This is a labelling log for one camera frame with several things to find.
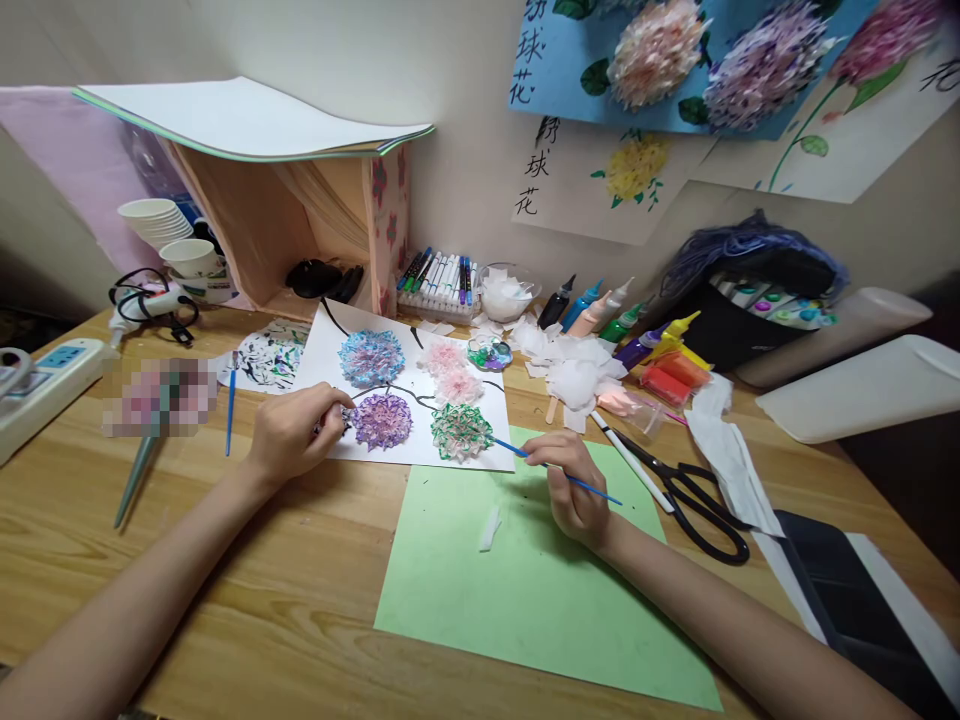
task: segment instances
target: blue paper poster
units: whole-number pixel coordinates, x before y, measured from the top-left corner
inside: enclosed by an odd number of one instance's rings
[[[601,12],[598,0],[526,0],[508,103],[514,110],[601,125],[776,140],[877,5],[877,0],[810,0],[827,23],[824,39],[836,43],[809,85],[751,132],[711,126],[703,101],[711,66],[767,13],[790,2],[802,0],[702,0],[701,17],[710,24],[700,43],[701,62],[675,92],[634,112],[613,97],[607,68],[636,11],[618,6]]]

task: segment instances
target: scissors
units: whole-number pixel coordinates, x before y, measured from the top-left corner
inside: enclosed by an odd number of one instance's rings
[[[666,490],[664,494],[673,506],[673,512],[671,514],[677,519],[677,522],[680,523],[683,531],[696,543],[697,547],[714,560],[719,560],[727,565],[743,565],[750,559],[750,548],[747,547],[746,541],[740,536],[737,530],[752,530],[753,526],[747,525],[745,522],[734,517],[729,510],[710,497],[689,477],[690,475],[696,475],[704,480],[709,480],[714,485],[719,485],[716,475],[702,467],[688,465],[687,463],[677,463],[677,467],[675,468],[669,467],[660,460],[657,460],[657,458],[619,430],[614,429],[613,431],[627,449],[636,455],[640,459],[640,462],[653,470],[663,482],[664,489]],[[696,500],[683,492],[674,480],[679,480],[683,483],[687,489],[696,496]],[[680,509],[680,503],[677,502],[678,500],[695,513],[704,517],[712,525],[715,525],[720,532],[730,538],[737,551],[735,553],[728,553],[707,542],[707,540],[696,531],[693,525],[690,524],[687,516],[683,513],[683,510]]]

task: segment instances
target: hand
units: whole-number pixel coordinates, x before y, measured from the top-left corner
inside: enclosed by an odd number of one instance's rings
[[[557,525],[567,537],[597,550],[606,540],[610,525],[607,500],[570,482],[564,475],[607,491],[606,478],[597,469],[583,440],[571,430],[561,430],[528,440],[522,449],[530,453],[524,460],[527,465],[547,463],[551,466],[547,470],[547,484]]]
[[[343,435],[341,406],[352,408],[353,400],[327,383],[270,398],[257,409],[244,469],[270,492],[312,470]]]

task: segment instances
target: blue yarn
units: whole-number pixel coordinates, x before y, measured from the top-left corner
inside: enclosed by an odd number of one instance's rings
[[[835,278],[830,298],[838,296],[850,284],[850,273],[846,266],[838,263],[796,230],[771,225],[767,222],[763,210],[757,210],[738,225],[703,228],[693,233],[667,268],[660,283],[660,297],[679,296],[704,270],[721,258],[741,257],[771,248],[799,250],[833,270]]]

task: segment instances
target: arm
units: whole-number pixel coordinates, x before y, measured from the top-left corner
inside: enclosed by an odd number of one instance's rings
[[[713,573],[611,513],[566,472],[606,491],[579,435],[568,431],[523,446],[547,472],[554,519],[619,572],[777,718],[911,718],[870,677]]]
[[[326,383],[263,403],[250,454],[237,472],[0,684],[0,717],[119,715],[237,533],[289,478],[316,466],[340,439],[341,404],[353,407]]]

